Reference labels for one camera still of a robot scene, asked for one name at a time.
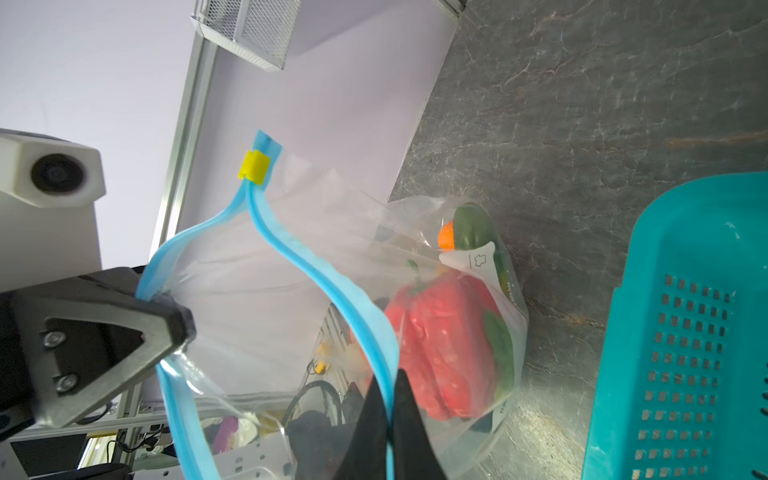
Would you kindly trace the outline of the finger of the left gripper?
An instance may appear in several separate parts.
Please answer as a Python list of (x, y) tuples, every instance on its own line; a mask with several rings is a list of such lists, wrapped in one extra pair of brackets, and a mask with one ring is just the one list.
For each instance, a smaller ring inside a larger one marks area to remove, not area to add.
[(195, 338), (190, 310), (137, 298), (139, 280), (120, 267), (9, 291), (9, 427), (74, 424)]

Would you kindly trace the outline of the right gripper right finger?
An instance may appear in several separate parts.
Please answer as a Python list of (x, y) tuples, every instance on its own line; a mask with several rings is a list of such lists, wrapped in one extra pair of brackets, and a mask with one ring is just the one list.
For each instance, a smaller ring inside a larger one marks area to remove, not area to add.
[(394, 478), (446, 480), (421, 418), (407, 373), (398, 370), (392, 416)]

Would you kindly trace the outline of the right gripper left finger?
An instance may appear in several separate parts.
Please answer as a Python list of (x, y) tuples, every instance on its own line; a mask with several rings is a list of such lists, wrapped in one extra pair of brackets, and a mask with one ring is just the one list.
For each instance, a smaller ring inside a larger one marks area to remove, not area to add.
[(334, 479), (392, 479), (391, 457), (386, 405), (378, 381), (373, 378)]

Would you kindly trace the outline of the small red pepper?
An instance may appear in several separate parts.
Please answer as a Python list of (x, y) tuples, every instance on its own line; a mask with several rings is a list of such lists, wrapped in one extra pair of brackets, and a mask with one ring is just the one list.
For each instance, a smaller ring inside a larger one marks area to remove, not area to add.
[(522, 371), (527, 320), (511, 300), (506, 271), (489, 255), (369, 263), (353, 278), (382, 302), (399, 366), (430, 418), (478, 419), (510, 396)]

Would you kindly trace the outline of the clear zip top bag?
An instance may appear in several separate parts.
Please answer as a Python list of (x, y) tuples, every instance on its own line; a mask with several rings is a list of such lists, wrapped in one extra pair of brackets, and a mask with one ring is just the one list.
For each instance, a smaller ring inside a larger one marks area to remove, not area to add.
[[(460, 198), (381, 203), (265, 133), (220, 213), (164, 243), (137, 297), (190, 310), (196, 336), (158, 365), (183, 479), (334, 479), (373, 378), (389, 421), (400, 348), (382, 302), (354, 280), (369, 263), (446, 263), (441, 227)], [(447, 479), (497, 442), (513, 395), (478, 419), (419, 406)]]

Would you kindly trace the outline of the small orange fruit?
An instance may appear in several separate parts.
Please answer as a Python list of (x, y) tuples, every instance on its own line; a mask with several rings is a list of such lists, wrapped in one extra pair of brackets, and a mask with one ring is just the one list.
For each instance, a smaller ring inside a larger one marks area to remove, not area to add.
[(442, 250), (453, 251), (456, 249), (454, 239), (454, 222), (444, 224), (438, 233), (438, 246)]

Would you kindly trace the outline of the teal plastic basket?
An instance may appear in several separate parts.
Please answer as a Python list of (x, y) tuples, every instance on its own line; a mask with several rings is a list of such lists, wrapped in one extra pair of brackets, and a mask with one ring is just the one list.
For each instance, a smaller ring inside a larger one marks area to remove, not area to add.
[(767, 475), (767, 176), (702, 178), (638, 218), (582, 475)]

